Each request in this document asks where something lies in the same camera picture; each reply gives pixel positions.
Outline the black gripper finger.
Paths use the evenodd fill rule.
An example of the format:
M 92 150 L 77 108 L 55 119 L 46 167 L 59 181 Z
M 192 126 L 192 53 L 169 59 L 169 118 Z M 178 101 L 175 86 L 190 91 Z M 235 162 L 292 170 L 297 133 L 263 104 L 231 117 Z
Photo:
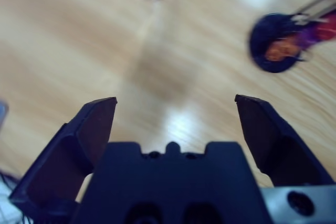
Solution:
M 70 221 L 84 179 L 109 141 L 117 100 L 86 103 L 42 150 L 9 196 L 33 221 Z
M 258 169 L 274 186 L 335 182 L 293 127 L 267 101 L 236 95 L 245 142 Z

